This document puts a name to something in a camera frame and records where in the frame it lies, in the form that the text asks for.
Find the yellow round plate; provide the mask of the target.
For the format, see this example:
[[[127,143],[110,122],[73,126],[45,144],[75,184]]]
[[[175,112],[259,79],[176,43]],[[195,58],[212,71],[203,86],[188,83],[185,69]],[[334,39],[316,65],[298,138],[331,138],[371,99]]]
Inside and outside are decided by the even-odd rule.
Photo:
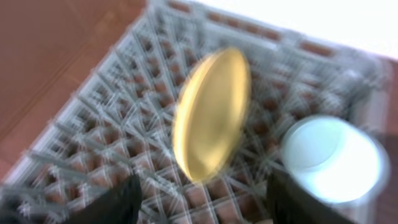
[[[191,182],[208,182],[234,156],[250,99],[249,64],[236,47],[208,54],[192,68],[172,128],[175,159]]]

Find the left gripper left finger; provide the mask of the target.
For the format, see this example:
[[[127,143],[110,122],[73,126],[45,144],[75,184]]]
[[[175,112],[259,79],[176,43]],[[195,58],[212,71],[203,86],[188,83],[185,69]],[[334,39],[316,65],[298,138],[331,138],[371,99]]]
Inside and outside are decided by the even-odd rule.
[[[139,176],[133,174],[62,224],[136,224],[141,203]]]

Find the light blue bowl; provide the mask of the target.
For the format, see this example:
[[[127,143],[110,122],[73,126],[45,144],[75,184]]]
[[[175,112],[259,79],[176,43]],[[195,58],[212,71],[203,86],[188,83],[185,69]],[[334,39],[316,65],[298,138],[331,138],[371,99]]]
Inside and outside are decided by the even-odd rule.
[[[385,189],[391,173],[382,144],[334,116],[295,123],[281,140],[280,157],[295,183],[329,204],[366,203]]]

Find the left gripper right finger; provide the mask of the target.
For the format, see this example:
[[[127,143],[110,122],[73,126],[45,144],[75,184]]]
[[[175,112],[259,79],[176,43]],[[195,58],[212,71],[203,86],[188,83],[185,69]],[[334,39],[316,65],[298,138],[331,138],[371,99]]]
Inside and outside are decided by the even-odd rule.
[[[275,224],[354,224],[306,193],[285,172],[267,178],[267,211]]]

